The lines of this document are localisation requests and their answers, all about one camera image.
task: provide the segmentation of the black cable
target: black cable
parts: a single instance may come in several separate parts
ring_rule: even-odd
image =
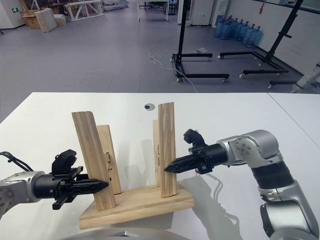
[[[21,161],[18,158],[15,158],[10,152],[2,151],[2,152],[0,152],[0,155],[5,156],[6,158],[8,158],[8,163],[13,162],[14,164],[19,166],[20,168],[22,168],[26,172],[33,172],[33,169],[28,164],[26,164],[24,161]]]

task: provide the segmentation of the water bottle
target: water bottle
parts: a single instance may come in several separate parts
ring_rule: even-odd
[[[214,31],[214,37],[216,37],[216,38],[220,37],[222,28],[224,27],[224,24],[225,24],[224,18],[222,18],[222,20],[216,24],[215,31]]]
[[[251,36],[249,37],[248,41],[246,42],[246,46],[248,48],[254,49],[259,44],[262,36],[264,35],[262,31],[260,31],[261,26],[258,26],[257,30],[253,31],[251,33]]]
[[[238,25],[238,18],[236,17],[235,20],[232,22],[232,32],[231,32],[231,36],[233,36],[235,34],[235,30],[236,30],[236,26]]]
[[[247,29],[249,28],[248,23],[249,23],[249,21],[246,21],[245,25],[240,28],[238,36],[236,38],[238,41],[242,41],[244,39],[244,35],[245,35]]]
[[[244,33],[243,39],[242,39],[242,44],[247,44],[248,39],[251,36],[251,33],[255,31],[255,24],[252,24],[252,27],[247,29]]]
[[[240,31],[240,28],[244,26],[243,24],[243,19],[241,19],[241,22],[238,23],[236,26],[235,26],[235,30],[234,30],[234,34],[233,34],[233,38],[237,38],[238,37],[238,34],[239,34],[239,31]]]
[[[231,25],[231,21],[229,20],[225,25],[223,25],[223,28],[220,34],[220,39],[228,40],[230,38],[231,31],[232,31],[232,25]]]

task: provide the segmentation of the wooden block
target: wooden block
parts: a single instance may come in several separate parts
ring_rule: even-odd
[[[119,205],[107,210],[98,211],[93,202],[80,216],[79,227],[89,229],[193,208],[192,194],[180,184],[177,188],[178,195],[166,198],[159,197],[160,187],[155,185],[125,190],[115,195]]]
[[[36,11],[34,14],[39,22],[42,32],[48,33],[58,26],[51,8]]]
[[[160,186],[160,155],[159,155],[159,121],[152,121],[153,127],[153,150],[154,150],[154,168],[155,168],[155,185]]]
[[[177,175],[165,168],[176,160],[175,106],[173,102],[158,106],[161,197],[177,194]]]
[[[113,188],[113,194],[121,193],[121,186],[115,156],[114,145],[112,143],[111,132],[109,125],[99,125],[96,127],[98,130],[102,151],[108,162],[108,172],[111,178],[111,185]]]
[[[90,111],[73,112],[72,118],[89,178],[110,183],[108,163],[101,147],[93,113]],[[114,208],[117,205],[113,188],[110,185],[93,196],[98,210]]]

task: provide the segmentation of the robotic arm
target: robotic arm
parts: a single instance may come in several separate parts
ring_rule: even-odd
[[[80,174],[84,169],[82,166],[71,168],[76,162],[75,156],[76,152],[71,149],[57,155],[49,174],[30,171],[30,167],[26,169],[22,166],[28,171],[0,180],[0,219],[17,204],[55,199],[52,208],[59,210],[64,203],[71,203],[77,195],[94,194],[109,185],[108,182],[88,179],[87,174]],[[15,161],[21,162],[16,158],[9,160]]]
[[[261,198],[260,207],[265,233],[271,240],[317,240],[319,226],[308,201],[287,168],[274,135],[257,130],[205,144],[192,129],[184,134],[191,144],[190,155],[177,158],[167,172],[182,173],[195,169],[199,174],[212,172],[218,165],[247,164],[253,173]]]

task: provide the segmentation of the metal pole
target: metal pole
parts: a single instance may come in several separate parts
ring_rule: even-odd
[[[288,32],[289,32],[292,24],[294,23],[296,17],[298,16],[297,12],[298,12],[301,4],[303,3],[303,1],[304,0],[297,0],[297,2],[295,3],[289,17],[287,18],[285,24],[283,25],[282,30],[279,32],[279,36],[276,38],[270,51],[268,51],[268,53],[266,54],[265,59],[263,60],[264,63],[268,63],[273,58],[273,56],[275,55],[276,49],[277,49],[278,45],[280,44],[283,37],[292,38],[290,35],[288,35]]]
[[[181,64],[182,58],[182,48],[184,46],[184,37],[185,37],[185,29],[186,29],[186,19],[187,12],[190,9],[191,0],[184,0],[182,7],[182,21],[181,21],[181,30],[180,30],[180,38],[179,38],[179,49],[178,54],[176,56],[176,63]]]

